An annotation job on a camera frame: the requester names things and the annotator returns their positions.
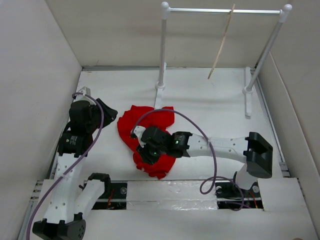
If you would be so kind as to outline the red t shirt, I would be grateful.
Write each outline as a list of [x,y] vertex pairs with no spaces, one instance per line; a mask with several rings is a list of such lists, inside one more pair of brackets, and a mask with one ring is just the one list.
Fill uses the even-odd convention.
[[155,110],[150,106],[132,105],[117,122],[118,134],[133,151],[136,168],[159,180],[173,167],[178,152],[167,128],[175,122],[172,106]]

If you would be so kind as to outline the beige wooden hanger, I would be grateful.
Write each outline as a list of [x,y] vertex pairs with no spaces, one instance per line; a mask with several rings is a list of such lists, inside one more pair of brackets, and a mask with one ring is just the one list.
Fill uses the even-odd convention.
[[226,41],[226,38],[227,38],[227,33],[228,33],[228,29],[229,29],[229,26],[230,26],[230,23],[231,23],[231,20],[232,20],[232,17],[233,17],[233,14],[234,14],[234,10],[236,8],[236,4],[234,3],[232,5],[232,8],[230,10],[230,13],[229,13],[229,17],[228,17],[228,20],[227,20],[227,24],[225,26],[225,29],[224,29],[224,32],[223,32],[223,36],[222,36],[222,40],[221,40],[221,43],[220,43],[220,46],[219,46],[219,49],[218,49],[218,52],[217,52],[217,55],[216,55],[216,58],[213,62],[213,65],[210,69],[210,72],[208,74],[208,77],[207,79],[209,80],[219,62],[219,59],[220,59],[220,56],[221,56],[221,53],[222,53],[222,50],[223,50],[223,47],[225,45],[225,41]]

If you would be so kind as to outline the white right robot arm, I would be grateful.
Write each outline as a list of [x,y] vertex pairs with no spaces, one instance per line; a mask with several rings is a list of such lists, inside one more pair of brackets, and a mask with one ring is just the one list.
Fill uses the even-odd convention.
[[237,197],[246,194],[258,179],[273,176],[273,147],[257,132],[240,138],[205,138],[186,131],[170,134],[155,126],[136,126],[132,136],[138,140],[136,151],[142,161],[150,165],[157,163],[162,156],[215,156],[242,163],[231,184],[231,191]]

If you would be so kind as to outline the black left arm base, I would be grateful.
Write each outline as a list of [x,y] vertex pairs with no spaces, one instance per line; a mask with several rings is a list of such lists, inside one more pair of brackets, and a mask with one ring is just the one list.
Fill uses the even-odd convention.
[[98,198],[92,210],[126,210],[127,191],[126,181],[112,181],[110,190]]

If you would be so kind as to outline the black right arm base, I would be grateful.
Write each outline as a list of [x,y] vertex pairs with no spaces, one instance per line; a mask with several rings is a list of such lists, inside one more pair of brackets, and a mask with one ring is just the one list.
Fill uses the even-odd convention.
[[[244,197],[243,209],[263,209],[260,188],[255,182],[250,190],[242,189]],[[242,197],[240,191],[231,182],[218,182],[215,188],[218,209],[237,210],[241,207]]]

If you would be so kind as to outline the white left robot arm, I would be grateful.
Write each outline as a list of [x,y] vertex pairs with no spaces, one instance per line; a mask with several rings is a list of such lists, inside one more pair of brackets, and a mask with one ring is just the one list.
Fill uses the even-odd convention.
[[80,185],[80,173],[98,140],[93,134],[101,134],[117,114],[101,99],[86,94],[70,105],[69,122],[58,142],[54,183],[39,201],[42,204],[50,196],[49,204],[42,220],[28,224],[27,239],[31,234],[42,240],[83,239],[86,218],[98,198],[112,194],[112,184],[109,174],[94,172]]

